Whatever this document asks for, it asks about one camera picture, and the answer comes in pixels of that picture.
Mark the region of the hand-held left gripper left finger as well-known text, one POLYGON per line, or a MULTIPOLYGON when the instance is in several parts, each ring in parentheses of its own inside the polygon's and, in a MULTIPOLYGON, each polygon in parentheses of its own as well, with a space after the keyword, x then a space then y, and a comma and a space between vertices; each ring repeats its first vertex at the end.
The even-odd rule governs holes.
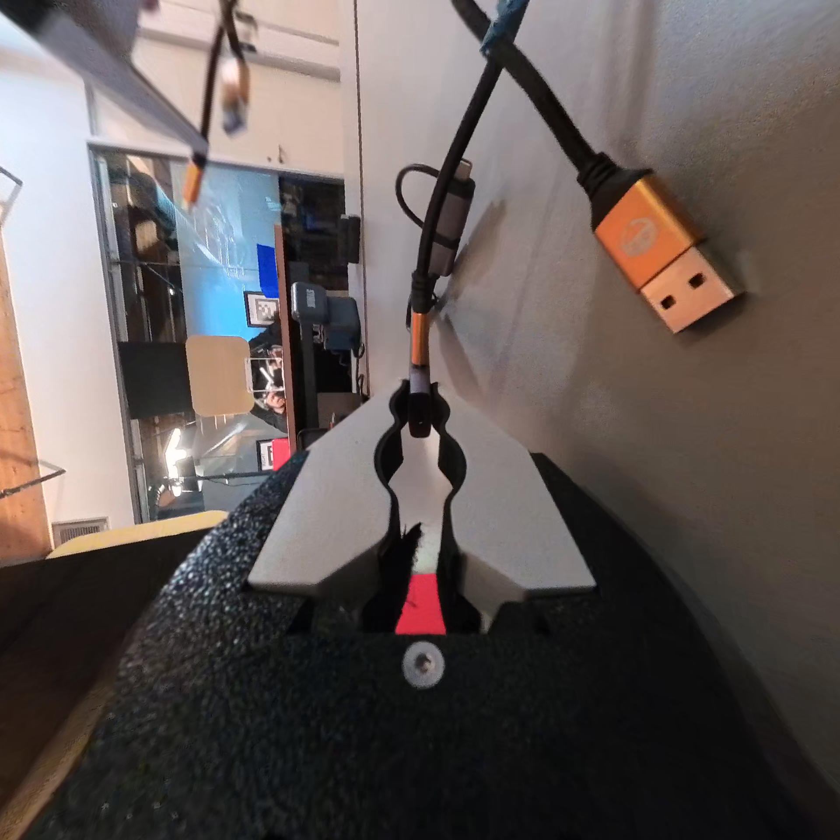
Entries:
POLYGON ((391 482, 404 461, 408 393, 396 380, 305 452, 248 573, 252 590, 336 602, 363 621, 400 619, 412 560, 391 482))

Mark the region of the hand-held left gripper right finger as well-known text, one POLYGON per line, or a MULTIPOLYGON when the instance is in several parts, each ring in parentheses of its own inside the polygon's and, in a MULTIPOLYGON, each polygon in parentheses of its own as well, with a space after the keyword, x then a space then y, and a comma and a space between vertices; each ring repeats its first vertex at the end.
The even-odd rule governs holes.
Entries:
POLYGON ((479 633, 508 603, 593 592, 596 582, 531 453, 433 385, 444 503, 437 592, 449 634, 479 633))

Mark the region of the thick black cable orange plugs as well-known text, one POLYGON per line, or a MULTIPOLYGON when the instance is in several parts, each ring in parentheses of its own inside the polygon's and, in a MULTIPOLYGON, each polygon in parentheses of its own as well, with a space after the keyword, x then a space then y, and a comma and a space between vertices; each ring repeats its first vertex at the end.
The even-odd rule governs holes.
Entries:
POLYGON ((705 251, 707 236, 681 210, 649 169, 630 169, 596 152, 546 80, 516 45, 528 2, 498 2, 489 18, 477 2, 454 1, 458 18, 476 38, 485 68, 434 178, 409 173, 407 205, 423 219, 407 305, 411 334, 407 424, 415 438, 433 427, 429 334, 439 278, 429 271, 434 235, 446 193, 503 72, 518 85, 576 172, 591 209, 591 229, 628 284, 672 333, 679 333, 734 300, 740 291, 705 251))

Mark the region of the grey usb-c adapter with tether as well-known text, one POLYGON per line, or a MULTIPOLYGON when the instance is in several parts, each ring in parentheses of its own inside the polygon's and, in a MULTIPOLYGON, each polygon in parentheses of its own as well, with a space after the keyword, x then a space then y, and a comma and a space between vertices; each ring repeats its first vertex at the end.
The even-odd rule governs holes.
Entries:
MULTIPOLYGON (((448 186, 436 225, 429 264, 429 271, 436 278, 449 277, 455 266, 460 240, 466 228, 476 190, 476 183, 471 177, 472 165, 467 159, 462 159, 448 186)), ((424 225, 423 219, 415 215, 403 196, 403 181, 406 175, 413 172, 437 178, 439 171, 427 164, 414 163, 403 167, 395 179, 395 197, 399 207, 416 226, 421 228, 424 225)))

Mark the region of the grey usb hub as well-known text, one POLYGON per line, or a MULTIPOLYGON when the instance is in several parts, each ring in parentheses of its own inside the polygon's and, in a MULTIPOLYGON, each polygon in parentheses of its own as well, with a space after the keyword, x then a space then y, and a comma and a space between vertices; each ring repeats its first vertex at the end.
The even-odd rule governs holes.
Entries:
POLYGON ((140 17, 154 2, 2 1, 2 16, 136 120, 205 156, 208 141, 133 63, 140 17))

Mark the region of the wooden board on white stand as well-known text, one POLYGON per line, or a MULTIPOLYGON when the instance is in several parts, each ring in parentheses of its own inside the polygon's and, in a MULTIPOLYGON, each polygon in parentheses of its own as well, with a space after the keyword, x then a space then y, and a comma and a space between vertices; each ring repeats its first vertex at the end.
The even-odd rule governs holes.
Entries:
POLYGON ((270 392, 285 391, 282 360, 268 351, 257 354, 241 337, 193 335, 185 357, 198 417, 245 415, 270 392))

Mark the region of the grey battery charger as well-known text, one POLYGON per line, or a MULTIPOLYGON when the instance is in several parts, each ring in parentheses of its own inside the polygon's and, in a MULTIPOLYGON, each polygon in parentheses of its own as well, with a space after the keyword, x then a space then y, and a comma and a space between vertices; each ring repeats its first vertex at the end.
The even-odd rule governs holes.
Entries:
POLYGON ((296 281, 290 288, 291 317, 302 327, 320 329, 326 350, 362 355, 361 317, 356 300, 323 287, 296 281))

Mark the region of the black panel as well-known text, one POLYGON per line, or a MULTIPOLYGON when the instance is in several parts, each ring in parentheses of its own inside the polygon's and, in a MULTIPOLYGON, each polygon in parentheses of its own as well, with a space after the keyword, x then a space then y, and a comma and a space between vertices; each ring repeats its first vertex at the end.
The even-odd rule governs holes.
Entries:
POLYGON ((193 409, 184 342, 118 342, 131 420, 193 409))

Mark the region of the wall air vent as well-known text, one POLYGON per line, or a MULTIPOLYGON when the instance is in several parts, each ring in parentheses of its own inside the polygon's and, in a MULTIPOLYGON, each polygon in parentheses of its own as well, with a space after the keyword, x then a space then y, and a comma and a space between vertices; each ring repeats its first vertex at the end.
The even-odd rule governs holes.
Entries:
POLYGON ((54 550, 73 539, 100 534, 109 530, 108 518, 87 518, 51 523, 54 550))

